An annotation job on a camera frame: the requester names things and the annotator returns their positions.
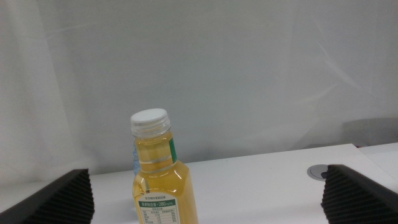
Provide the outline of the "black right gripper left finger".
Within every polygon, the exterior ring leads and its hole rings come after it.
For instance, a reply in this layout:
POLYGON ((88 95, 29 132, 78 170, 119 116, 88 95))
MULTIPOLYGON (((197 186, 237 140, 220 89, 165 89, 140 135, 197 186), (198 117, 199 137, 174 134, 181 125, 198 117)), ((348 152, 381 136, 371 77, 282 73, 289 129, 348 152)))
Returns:
POLYGON ((74 169, 1 212, 1 223, 90 224, 94 213, 88 169, 74 169))

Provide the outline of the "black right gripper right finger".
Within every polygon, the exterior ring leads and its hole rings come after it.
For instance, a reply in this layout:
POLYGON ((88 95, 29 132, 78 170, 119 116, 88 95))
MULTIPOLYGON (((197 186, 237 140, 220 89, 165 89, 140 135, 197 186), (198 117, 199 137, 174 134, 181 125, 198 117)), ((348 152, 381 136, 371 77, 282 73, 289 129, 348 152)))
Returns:
POLYGON ((397 193, 341 164, 328 166, 321 206, 329 223, 397 224, 397 193))

